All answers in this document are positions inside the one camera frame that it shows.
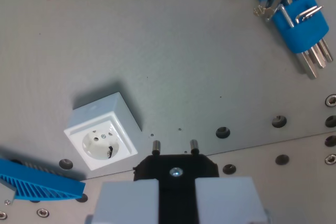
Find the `power socket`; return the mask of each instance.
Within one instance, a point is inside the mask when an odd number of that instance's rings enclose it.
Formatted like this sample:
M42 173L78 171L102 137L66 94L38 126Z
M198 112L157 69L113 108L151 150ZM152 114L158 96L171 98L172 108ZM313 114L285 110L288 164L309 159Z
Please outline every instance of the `power socket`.
M141 130L120 93L72 111L65 134L90 170L138 153Z

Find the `metal pin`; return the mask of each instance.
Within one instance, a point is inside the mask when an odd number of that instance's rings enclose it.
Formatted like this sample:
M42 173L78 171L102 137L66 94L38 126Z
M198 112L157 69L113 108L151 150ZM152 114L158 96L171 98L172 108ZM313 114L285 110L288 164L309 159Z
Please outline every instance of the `metal pin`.
M153 151L152 151L152 154L153 155L159 155L160 151L161 151L161 143L160 143L159 140L155 140L153 142Z
M326 41L324 40L324 38L322 38L319 41L319 48L321 49L324 57L326 58L327 62L332 62L334 59L332 58L331 54L330 54L330 50L328 48L328 45L326 43Z
M195 139L190 141L191 154L198 154L200 151L198 149L198 142Z
M294 23L291 20L291 18L289 17L284 5L280 5L279 6L280 11L282 12L283 16L285 17L285 20L287 21L288 25L290 26L290 28L294 27ZM317 73L317 70L313 64L313 62L311 61L311 59L309 58L307 52L301 52L299 54L296 54L296 56L298 57L299 62L301 63L301 65L303 66L307 76L310 79L316 79L319 75Z
M325 63L324 57L322 55L322 52L320 48L315 44L309 49L309 54L314 57L316 60L316 64L319 68L325 68L327 65Z

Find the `hole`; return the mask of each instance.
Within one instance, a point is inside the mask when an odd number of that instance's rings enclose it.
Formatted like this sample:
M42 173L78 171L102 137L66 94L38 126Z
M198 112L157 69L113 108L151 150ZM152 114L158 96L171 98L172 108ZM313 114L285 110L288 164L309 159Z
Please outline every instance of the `hole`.
M70 170L74 166L74 164L72 163L72 161L68 160L66 158L62 159L58 164L64 170Z
M5 212L0 211L0 220L5 220L7 219L7 214Z
M328 117L325 121L325 125L328 128L334 128L336 126L336 116L332 115L332 116Z
M86 201L88 201L88 196L86 194L82 194L82 197L79 199L76 199L76 201L80 202L80 203L84 203Z
M46 209L38 209L37 215L39 215L42 218L47 218L49 216L49 211Z
M17 160L17 159L11 159L10 161L12 161L13 163L22 165L22 162L21 162L20 160Z
M216 131L216 136L218 138L224 139L230 136L230 130L228 127L220 127Z
M272 125L275 128L282 128L286 125L287 118L285 118L283 115L278 115L272 120Z
M336 156L334 154L331 154L329 156L326 157L325 159L325 163L327 165L333 165L336 163Z
M332 97L329 99L330 104L335 104L336 103L336 97Z
M235 165L228 164L223 167L223 173L226 175L231 175L237 171L237 168Z
M325 140L324 144L327 147L334 147L334 146L336 146L336 136L328 136L327 139Z
M325 104L328 107L336 106L336 94L331 94L330 96L328 96L325 100Z
M286 165L289 162L289 156L282 154L277 156L277 158L275 159L275 163L277 165Z

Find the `gray metal surface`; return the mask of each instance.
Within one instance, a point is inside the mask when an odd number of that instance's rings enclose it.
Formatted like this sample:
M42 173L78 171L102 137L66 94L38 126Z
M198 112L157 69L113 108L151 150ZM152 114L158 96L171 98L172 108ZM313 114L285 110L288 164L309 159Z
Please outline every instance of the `gray metal surface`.
M327 165L324 159L336 154L335 147L326 147L322 134L276 144L212 155L220 177L251 176L261 203L270 213L273 224L334 224L336 198L336 164ZM278 155L289 156L289 163L277 165ZM223 166L234 164L237 171L225 175ZM85 181L88 201L45 201L32 203L15 200L7 206L6 224L90 224L102 183L133 180L133 172L124 172ZM47 209L50 216L38 217L36 211Z
M336 51L335 0L317 0ZM0 154L91 178L150 154L204 154L315 135L336 114L336 64L309 80L256 0L0 0ZM90 172L64 135L71 110L120 92L139 154ZM275 116L287 118L276 129ZM230 136L219 139L219 127Z

